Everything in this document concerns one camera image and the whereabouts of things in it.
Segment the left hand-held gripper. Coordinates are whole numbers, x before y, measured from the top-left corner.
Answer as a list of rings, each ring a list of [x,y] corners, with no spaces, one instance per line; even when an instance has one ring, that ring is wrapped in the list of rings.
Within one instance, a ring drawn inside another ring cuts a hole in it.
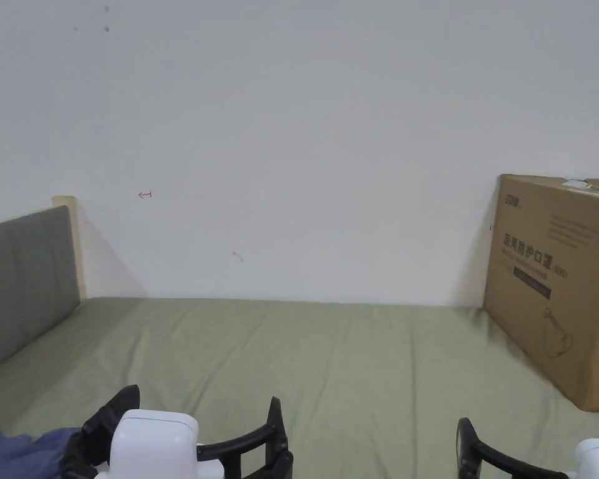
[[[241,457],[265,446],[265,464],[247,478],[292,478],[280,399],[270,401],[266,423],[210,445],[197,443],[190,415],[138,409],[138,385],[126,385],[71,434],[61,458],[62,478],[244,478]],[[97,471],[109,463],[108,470]]]

